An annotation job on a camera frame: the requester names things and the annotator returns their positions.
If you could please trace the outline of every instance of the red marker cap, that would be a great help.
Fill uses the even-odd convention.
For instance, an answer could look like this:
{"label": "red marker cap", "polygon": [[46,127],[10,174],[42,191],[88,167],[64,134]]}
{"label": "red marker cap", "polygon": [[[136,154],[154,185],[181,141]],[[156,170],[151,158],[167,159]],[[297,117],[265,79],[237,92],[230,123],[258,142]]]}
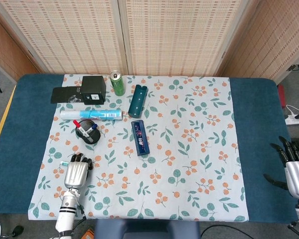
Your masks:
{"label": "red marker cap", "polygon": [[76,120],[74,120],[73,123],[74,123],[75,126],[77,126],[78,128],[81,127],[81,125],[80,125]]}

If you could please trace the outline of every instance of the power strip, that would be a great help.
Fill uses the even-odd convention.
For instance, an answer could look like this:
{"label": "power strip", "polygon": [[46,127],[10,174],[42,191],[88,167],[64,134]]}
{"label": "power strip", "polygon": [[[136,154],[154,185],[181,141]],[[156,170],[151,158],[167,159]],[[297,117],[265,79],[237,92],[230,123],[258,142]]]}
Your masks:
{"label": "power strip", "polygon": [[288,115],[288,118],[285,119],[286,125],[295,125],[299,124],[299,119],[295,119],[294,116]]}

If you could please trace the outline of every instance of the black box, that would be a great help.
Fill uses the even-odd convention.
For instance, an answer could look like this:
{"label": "black box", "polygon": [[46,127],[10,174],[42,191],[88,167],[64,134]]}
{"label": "black box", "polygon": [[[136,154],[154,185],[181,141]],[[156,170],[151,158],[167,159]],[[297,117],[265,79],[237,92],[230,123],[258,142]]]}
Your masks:
{"label": "black box", "polygon": [[85,105],[103,105],[106,96],[103,76],[83,76],[80,94]]}

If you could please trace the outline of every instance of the white robotic arm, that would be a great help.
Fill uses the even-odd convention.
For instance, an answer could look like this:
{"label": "white robotic arm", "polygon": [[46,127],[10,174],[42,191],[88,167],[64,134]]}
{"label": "white robotic arm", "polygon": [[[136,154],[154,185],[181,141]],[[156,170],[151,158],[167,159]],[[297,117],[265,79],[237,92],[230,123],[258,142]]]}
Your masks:
{"label": "white robotic arm", "polygon": [[273,185],[289,190],[290,194],[298,199],[298,203],[296,204],[298,221],[292,222],[288,225],[288,228],[299,236],[299,232],[294,229],[294,226],[299,223],[299,143],[290,143],[281,136],[279,139],[283,143],[285,151],[277,144],[271,143],[271,146],[280,155],[280,159],[285,167],[287,183],[276,181],[268,174],[264,174],[264,177]]}
{"label": "white robotic arm", "polygon": [[[85,185],[88,170],[93,169],[92,160],[83,158],[83,154],[74,154],[71,162],[68,164],[64,184],[68,190],[64,193],[62,204],[59,211],[59,216],[56,221],[55,228],[59,232],[60,239],[72,239],[73,231],[82,221],[86,220],[82,206],[79,204],[78,199],[80,193],[78,190]],[[76,210],[79,208],[83,219],[80,220],[73,228]]]}

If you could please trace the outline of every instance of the white cloth with berry pattern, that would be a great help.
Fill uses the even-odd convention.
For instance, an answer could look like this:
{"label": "white cloth with berry pattern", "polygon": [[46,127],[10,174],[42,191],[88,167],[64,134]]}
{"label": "white cloth with berry pattern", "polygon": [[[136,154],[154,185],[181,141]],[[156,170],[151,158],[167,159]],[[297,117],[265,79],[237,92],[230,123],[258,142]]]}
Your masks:
{"label": "white cloth with berry pattern", "polygon": [[[83,76],[65,75],[62,86],[79,86]],[[60,161],[82,152],[94,164],[80,190],[88,218],[248,220],[228,78],[124,76],[122,97],[104,78],[104,105],[57,105],[29,219],[57,219],[66,190]],[[127,115],[136,84],[148,87],[140,118],[150,149],[145,156],[137,156],[132,134],[138,119]],[[106,109],[121,109],[123,120],[96,120],[101,138],[94,145],[60,118],[63,110]]]}

